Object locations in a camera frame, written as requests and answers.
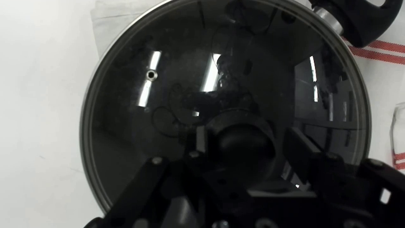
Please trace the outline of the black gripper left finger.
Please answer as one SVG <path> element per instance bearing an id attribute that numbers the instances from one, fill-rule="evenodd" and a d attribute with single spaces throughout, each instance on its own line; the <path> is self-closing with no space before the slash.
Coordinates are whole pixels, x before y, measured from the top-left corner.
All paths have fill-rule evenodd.
<path id="1" fill-rule="evenodd" d="M 208 152 L 208 130 L 204 125 L 191 128 L 186 134 L 186 151 L 187 152 Z"/>

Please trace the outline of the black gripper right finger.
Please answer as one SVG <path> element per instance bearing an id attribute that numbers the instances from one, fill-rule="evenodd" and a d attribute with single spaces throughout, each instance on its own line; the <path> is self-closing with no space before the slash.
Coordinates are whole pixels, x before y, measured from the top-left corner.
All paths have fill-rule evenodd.
<path id="1" fill-rule="evenodd" d="M 284 156 L 302 182 L 316 185 L 327 166 L 338 159 L 324 153 L 299 128 L 289 128 L 284 137 Z"/>

